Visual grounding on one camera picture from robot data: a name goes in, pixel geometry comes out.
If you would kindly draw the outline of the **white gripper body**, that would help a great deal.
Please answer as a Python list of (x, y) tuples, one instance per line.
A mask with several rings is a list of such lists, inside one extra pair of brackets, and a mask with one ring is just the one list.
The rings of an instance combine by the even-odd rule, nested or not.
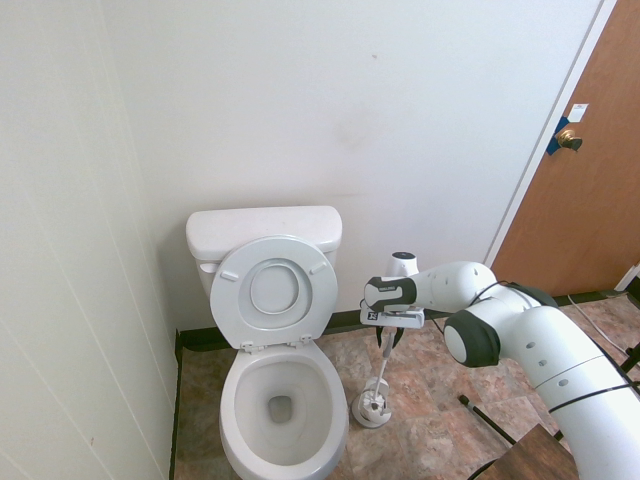
[(404, 312), (375, 312), (363, 306), (360, 310), (360, 322), (368, 326), (420, 329), (424, 321), (424, 310), (420, 308), (410, 308)]

